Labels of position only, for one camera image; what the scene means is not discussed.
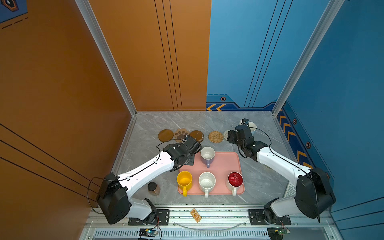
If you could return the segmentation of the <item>light blue mug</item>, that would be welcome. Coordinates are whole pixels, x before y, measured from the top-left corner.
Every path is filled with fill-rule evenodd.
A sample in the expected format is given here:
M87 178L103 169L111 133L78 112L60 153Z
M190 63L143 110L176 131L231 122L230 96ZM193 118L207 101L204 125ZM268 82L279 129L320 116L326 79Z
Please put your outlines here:
M250 127L250 130L251 130L251 133L252 133L252 135L254 135L255 134L255 132L256 132L256 130L257 130L257 125L255 124L255 123L253 123L253 122L249 122L249 127Z

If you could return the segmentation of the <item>multicolour woven round coaster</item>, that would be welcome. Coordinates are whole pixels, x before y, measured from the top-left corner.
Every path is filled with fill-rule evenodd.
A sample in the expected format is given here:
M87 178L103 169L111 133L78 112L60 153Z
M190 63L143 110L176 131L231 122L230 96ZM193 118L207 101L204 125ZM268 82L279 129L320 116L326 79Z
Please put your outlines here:
M226 130L226 131L223 133L224 139L225 139L226 141L228 140L228 134L229 134L229 130Z

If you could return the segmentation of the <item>cork paw print coaster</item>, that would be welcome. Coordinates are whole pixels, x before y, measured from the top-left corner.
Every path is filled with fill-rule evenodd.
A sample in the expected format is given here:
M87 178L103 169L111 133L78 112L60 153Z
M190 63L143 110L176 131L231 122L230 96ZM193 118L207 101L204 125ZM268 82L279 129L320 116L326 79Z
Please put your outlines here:
M177 129L174 132L174 139L177 143L182 143L186 135L189 135L189 132L187 131L187 129L185 128Z

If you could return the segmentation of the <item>dark brown round coaster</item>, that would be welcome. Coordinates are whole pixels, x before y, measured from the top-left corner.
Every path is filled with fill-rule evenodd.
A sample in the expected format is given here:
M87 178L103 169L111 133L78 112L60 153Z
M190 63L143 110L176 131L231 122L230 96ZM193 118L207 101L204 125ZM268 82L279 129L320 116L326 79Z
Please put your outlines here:
M190 132L190 136L194 138L197 142L201 143L204 140L204 134L201 131L195 130Z

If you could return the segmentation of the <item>purple mug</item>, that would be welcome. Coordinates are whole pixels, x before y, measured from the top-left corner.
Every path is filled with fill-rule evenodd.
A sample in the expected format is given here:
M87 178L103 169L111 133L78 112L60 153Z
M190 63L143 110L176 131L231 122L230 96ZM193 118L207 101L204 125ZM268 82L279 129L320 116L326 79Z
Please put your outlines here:
M216 154L215 150L211 147L204 147L200 153L202 163L205 164L207 168L210 168Z

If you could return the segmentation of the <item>yellow mug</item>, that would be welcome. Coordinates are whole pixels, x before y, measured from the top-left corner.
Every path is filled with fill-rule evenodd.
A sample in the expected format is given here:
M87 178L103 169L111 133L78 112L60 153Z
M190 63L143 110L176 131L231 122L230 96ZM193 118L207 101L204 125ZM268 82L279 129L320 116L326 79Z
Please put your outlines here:
M184 197L188 195L188 191L193 186L193 176L188 171L182 171L177 176L177 183L179 188L182 190L182 194Z

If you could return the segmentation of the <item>light round wooden coaster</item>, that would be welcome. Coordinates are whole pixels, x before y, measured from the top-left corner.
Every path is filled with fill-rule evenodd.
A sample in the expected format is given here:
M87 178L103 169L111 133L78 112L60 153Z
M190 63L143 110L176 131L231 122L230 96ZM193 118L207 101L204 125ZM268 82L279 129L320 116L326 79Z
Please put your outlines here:
M158 138L161 142L168 142L174 137L174 132L169 129L161 130L158 134Z

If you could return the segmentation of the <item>woven rattan round coaster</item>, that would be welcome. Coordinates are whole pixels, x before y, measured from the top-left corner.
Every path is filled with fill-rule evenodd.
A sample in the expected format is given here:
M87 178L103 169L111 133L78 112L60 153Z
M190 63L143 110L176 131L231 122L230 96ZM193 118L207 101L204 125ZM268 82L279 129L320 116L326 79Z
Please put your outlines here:
M218 144L224 140L224 135L219 131L212 131L209 133L208 138L212 143Z

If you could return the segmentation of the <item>white mug red inside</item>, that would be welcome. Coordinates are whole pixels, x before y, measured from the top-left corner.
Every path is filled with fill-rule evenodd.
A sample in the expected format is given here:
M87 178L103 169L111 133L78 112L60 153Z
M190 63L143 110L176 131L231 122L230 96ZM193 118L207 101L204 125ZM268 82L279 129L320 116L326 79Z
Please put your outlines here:
M244 184L244 178L239 172L230 172L227 176L226 186L233 196L236 196L238 189Z

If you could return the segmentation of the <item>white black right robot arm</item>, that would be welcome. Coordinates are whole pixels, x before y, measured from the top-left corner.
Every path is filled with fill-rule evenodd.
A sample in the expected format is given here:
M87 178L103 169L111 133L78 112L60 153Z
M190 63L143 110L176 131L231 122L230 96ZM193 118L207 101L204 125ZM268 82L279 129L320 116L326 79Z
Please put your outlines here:
M275 152L270 144L256 141L251 128L242 124L228 131L227 141L238 147L242 157L263 164L285 179L296 189L296 195L271 200L264 206L265 221L274 225L285 216L304 214L319 219L320 214L336 202L327 173L320 168L311 169Z

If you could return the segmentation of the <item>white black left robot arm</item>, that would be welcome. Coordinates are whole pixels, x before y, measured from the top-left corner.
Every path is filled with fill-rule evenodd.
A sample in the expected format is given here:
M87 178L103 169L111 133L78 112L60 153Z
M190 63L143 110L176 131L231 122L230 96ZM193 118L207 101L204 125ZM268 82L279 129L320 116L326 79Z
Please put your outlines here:
M108 224L116 224L124 218L138 219L145 225L156 223L154 204L149 199L135 199L133 195L159 175L187 165L201 148L197 140L187 135L182 142L167 145L139 167L118 176L110 173L102 178L96 201Z

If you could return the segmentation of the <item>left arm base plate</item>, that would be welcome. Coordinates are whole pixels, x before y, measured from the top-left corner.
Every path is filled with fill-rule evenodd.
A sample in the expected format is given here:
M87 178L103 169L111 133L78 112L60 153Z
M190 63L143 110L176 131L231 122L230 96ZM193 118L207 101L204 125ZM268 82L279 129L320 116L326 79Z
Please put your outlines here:
M138 218L129 218L129 226L147 226L147 225L158 225L158 226L167 226L170 219L170 210L169 209L157 209L154 212L150 213L148 217L144 220Z

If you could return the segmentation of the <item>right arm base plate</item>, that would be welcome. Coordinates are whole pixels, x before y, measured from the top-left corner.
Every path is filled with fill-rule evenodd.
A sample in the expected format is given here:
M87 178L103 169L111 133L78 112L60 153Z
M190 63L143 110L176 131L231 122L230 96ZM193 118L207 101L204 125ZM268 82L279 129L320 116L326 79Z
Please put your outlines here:
M249 209L249 219L251 225L285 225L292 224L289 216L277 217L271 210L267 209Z

